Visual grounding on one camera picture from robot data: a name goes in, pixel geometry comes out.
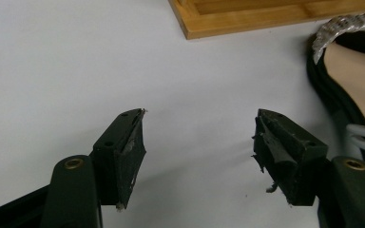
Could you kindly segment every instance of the sandal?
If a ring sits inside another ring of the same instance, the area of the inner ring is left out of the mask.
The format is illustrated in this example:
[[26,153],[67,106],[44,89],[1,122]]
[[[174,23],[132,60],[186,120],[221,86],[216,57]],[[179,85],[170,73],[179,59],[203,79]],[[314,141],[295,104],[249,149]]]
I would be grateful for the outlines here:
[[[333,18],[316,35],[309,81],[331,114],[365,126],[365,14]],[[360,148],[365,161],[365,149]]]

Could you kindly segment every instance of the silver embellishment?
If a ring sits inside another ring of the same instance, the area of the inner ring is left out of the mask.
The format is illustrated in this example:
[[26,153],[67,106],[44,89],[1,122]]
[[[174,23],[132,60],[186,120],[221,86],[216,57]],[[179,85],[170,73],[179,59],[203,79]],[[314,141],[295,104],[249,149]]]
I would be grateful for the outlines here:
[[313,43],[314,63],[318,63],[324,49],[338,36],[346,32],[357,31],[365,31],[365,14],[338,16],[322,25]]

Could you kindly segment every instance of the wooden tray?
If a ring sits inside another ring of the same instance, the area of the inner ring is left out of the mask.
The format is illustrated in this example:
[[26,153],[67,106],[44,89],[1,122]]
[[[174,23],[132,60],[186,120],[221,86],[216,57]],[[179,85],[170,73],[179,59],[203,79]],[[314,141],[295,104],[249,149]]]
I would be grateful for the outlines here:
[[169,0],[186,39],[365,12],[365,0]]

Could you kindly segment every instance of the white table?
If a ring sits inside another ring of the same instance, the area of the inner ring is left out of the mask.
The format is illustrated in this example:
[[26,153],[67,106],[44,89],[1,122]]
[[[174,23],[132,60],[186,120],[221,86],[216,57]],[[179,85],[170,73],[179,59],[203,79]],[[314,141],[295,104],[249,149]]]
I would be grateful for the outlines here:
[[187,41],[167,0],[0,1],[0,205],[87,155],[115,117],[144,107],[147,154],[127,210],[105,227],[318,227],[251,157],[259,108],[339,149],[308,83],[322,21]]

